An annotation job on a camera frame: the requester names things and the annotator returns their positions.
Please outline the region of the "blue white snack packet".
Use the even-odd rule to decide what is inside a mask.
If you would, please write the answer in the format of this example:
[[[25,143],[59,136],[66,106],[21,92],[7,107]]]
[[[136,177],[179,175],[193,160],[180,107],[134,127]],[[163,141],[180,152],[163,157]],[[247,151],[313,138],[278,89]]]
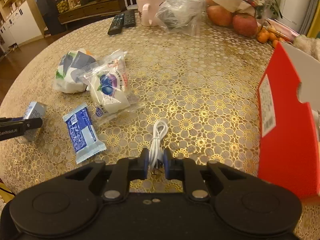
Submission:
[[[63,116],[75,152],[75,162],[80,164],[99,152],[106,150],[94,129],[89,116],[87,103],[73,109]]]

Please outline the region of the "clear bag grey object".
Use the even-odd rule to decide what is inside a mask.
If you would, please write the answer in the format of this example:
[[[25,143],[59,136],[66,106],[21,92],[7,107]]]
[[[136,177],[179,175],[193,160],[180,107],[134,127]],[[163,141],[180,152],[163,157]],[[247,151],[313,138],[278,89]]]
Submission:
[[[165,0],[155,20],[166,33],[199,36],[203,11],[204,0]]]

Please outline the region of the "pile of tangerines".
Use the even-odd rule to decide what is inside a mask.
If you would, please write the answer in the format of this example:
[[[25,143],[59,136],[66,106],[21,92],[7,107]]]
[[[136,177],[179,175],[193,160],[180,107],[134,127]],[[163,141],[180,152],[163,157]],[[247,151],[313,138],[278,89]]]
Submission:
[[[257,33],[256,39],[260,43],[269,43],[275,49],[279,42],[285,42],[282,37],[276,36],[273,32],[269,32],[265,27]]]

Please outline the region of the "pink mug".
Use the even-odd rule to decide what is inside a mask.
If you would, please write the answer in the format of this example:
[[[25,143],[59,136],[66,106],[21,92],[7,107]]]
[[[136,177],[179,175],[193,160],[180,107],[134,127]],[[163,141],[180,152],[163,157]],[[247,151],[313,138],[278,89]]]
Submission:
[[[155,20],[160,5],[164,0],[136,0],[138,5],[138,12],[140,21],[143,26],[153,27],[157,26],[158,23]]]

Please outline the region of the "small white green carton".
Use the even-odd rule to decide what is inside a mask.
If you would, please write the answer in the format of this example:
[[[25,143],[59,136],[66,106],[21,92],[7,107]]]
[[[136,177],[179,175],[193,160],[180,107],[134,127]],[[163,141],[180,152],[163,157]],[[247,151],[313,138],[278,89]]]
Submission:
[[[35,141],[39,128],[42,127],[43,118],[46,113],[47,105],[37,101],[29,103],[25,111],[24,120],[28,120],[27,130],[23,137],[26,141]]]

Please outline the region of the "white grey tissue pack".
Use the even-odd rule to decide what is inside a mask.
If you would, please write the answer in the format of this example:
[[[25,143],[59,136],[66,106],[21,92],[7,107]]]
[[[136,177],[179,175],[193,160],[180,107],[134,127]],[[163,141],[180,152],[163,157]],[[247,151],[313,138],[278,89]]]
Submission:
[[[84,92],[87,85],[79,79],[79,74],[95,61],[95,57],[84,48],[69,51],[63,55],[57,67],[53,89],[66,94]]]

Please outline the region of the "red apple left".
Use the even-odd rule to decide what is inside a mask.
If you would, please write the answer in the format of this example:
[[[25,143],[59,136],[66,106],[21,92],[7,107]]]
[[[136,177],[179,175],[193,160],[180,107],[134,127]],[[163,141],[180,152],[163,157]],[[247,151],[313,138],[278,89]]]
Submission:
[[[232,25],[233,14],[220,5],[213,5],[206,10],[209,20],[218,26],[228,27]]]

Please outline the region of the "black remote right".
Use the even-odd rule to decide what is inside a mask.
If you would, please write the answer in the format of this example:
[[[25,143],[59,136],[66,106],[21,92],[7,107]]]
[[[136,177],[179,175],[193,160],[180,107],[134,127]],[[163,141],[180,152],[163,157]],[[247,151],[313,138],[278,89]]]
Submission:
[[[127,10],[124,12],[124,28],[131,28],[136,26],[136,18],[134,10]]]

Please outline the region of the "beige cloth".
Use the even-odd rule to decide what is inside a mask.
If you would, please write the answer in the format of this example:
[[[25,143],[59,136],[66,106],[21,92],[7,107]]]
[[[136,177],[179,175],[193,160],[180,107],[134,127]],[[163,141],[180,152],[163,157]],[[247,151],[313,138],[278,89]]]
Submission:
[[[297,36],[293,41],[293,46],[320,61],[320,39],[309,38],[305,35]]]

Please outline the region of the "black remote left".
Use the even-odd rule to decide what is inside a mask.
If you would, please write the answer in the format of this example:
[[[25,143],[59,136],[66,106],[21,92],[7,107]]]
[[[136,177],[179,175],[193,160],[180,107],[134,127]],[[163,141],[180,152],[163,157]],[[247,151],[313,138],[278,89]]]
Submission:
[[[117,14],[110,25],[110,28],[107,32],[109,36],[117,35],[121,33],[123,25],[124,25],[124,13]]]

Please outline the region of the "black remote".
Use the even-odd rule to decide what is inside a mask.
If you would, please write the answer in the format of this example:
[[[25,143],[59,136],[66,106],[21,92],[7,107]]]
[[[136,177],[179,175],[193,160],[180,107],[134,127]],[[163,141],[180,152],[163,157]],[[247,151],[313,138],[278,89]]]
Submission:
[[[123,25],[124,25],[124,13],[117,14],[110,25],[110,28],[107,32],[109,36],[117,35],[121,33]]]
[[[131,28],[136,26],[136,18],[134,10],[127,10],[124,12],[124,28]]]

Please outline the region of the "white wifi router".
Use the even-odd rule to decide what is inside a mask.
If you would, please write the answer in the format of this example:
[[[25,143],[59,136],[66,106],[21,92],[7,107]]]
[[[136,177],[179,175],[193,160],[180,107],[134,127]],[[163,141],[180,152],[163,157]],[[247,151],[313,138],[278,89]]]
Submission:
[[[136,0],[124,0],[125,1],[125,6],[126,7],[131,7],[131,6],[136,6],[137,2]]]

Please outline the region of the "red white cardboard box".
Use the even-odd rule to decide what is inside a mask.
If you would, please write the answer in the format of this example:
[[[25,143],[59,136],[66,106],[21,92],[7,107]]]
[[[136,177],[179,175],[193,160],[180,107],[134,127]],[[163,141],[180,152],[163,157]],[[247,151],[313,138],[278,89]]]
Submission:
[[[319,203],[319,61],[280,42],[257,93],[258,177]]]

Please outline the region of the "red apple right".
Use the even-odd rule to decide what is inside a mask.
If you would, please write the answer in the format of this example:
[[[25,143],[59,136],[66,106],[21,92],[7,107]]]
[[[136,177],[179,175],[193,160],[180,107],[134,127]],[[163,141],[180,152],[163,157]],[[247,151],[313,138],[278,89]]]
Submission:
[[[233,16],[232,24],[234,30],[245,37],[253,37],[258,31],[255,17],[249,14],[236,14]]]

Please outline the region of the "clear wrapped blueberry bun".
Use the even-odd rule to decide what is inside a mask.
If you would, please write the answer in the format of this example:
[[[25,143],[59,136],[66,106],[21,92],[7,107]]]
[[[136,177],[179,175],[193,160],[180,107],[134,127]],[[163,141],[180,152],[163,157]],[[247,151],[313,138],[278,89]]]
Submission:
[[[125,56],[119,49],[79,70],[78,78],[87,85],[93,101],[93,120],[100,125],[144,107],[131,90]]]

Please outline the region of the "red apple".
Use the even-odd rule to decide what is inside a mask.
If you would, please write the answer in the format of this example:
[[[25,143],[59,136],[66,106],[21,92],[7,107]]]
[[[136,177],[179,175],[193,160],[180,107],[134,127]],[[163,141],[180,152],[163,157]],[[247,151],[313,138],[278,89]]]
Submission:
[[[253,37],[258,31],[255,17],[249,14],[236,14],[233,16],[232,24],[234,30],[245,37]]]
[[[206,10],[209,20],[218,26],[228,27],[232,25],[233,14],[220,5],[213,5]]]

